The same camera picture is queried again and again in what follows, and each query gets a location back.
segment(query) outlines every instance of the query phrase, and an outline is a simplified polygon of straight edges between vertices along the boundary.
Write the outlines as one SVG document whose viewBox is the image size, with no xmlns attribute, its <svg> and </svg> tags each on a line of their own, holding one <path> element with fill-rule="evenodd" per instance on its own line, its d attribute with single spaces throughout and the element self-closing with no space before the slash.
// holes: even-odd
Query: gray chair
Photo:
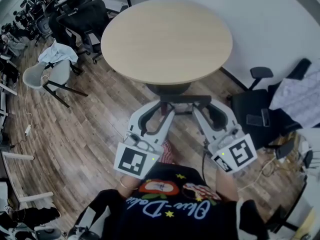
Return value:
<svg viewBox="0 0 320 240">
<path fill-rule="evenodd" d="M 61 102 L 67 108 L 69 108 L 69 105 L 65 103 L 56 94 L 56 90 L 58 88 L 61 88 L 85 97 L 88 96 L 83 92 L 80 92 L 65 86 L 67 81 L 70 78 L 71 68 L 73 69 L 75 68 L 78 71 L 81 71 L 79 68 L 76 68 L 73 65 L 71 65 L 69 60 L 65 59 L 65 60 L 59 61 L 54 66 L 50 64 L 50 67 L 53 67 L 53 68 L 52 68 L 49 80 L 43 85 L 41 84 L 41 77 L 44 70 L 48 68 L 47 64 L 40 62 L 32 67 L 27 68 L 23 73 L 23 77 L 22 77 L 24 84 L 35 90 L 41 90 L 42 88 L 44 88 L 48 93 L 50 93 L 53 97 L 55 97 L 59 102 Z"/>
</svg>

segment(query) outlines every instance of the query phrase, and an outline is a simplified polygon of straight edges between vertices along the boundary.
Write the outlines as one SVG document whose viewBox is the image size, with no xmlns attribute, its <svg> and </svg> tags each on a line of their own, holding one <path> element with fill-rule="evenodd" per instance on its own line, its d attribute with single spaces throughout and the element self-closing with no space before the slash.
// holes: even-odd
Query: wooden tabletop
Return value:
<svg viewBox="0 0 320 240">
<path fill-rule="evenodd" d="M 149 0 L 117 15 L 101 40 L 118 73 L 147 84 L 189 83 L 218 70 L 232 36 L 212 10 L 182 0 Z"/>
</svg>

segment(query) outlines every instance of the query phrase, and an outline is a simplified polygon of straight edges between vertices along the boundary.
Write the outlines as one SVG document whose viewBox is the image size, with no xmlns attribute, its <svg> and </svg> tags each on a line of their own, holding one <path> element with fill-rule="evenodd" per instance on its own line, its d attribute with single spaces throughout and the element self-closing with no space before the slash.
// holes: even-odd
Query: black baseboard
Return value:
<svg viewBox="0 0 320 240">
<path fill-rule="evenodd" d="M 247 91 L 248 88 L 240 82 L 238 79 L 235 78 L 233 74 L 231 74 L 229 71 L 227 71 L 225 68 L 220 68 L 221 72 L 224 73 L 228 78 L 230 78 L 232 81 L 234 81 L 239 87 L 241 87 L 244 91 Z"/>
</svg>

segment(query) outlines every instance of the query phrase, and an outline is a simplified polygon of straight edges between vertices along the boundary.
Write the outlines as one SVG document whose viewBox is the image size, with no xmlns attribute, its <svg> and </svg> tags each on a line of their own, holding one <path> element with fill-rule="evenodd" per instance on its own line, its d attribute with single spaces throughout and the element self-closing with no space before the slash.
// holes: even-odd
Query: white cloth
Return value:
<svg viewBox="0 0 320 240">
<path fill-rule="evenodd" d="M 282 109 L 303 128 L 320 123 L 320 60 L 312 63 L 302 80 L 283 79 L 270 107 Z"/>
<path fill-rule="evenodd" d="M 45 63 L 57 63 L 63 60 L 69 60 L 72 64 L 75 64 L 78 60 L 78 55 L 71 47 L 57 43 L 56 40 L 38 57 L 39 62 Z"/>
</svg>

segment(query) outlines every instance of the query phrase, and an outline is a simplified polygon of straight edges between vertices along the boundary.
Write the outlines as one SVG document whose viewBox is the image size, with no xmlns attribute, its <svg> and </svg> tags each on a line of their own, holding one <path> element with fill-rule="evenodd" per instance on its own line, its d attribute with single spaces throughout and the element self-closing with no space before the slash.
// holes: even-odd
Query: bracelet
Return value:
<svg viewBox="0 0 320 240">
<path fill-rule="evenodd" d="M 126 187 L 126 186 L 122 183 L 121 180 L 122 180 L 122 178 L 120 179 L 119 182 L 120 182 L 121 186 L 124 187 L 126 190 L 131 190 L 131 191 L 133 191 L 133 190 L 137 190 L 137 189 L 138 189 L 138 188 L 129 188 L 129 187 Z"/>
</svg>

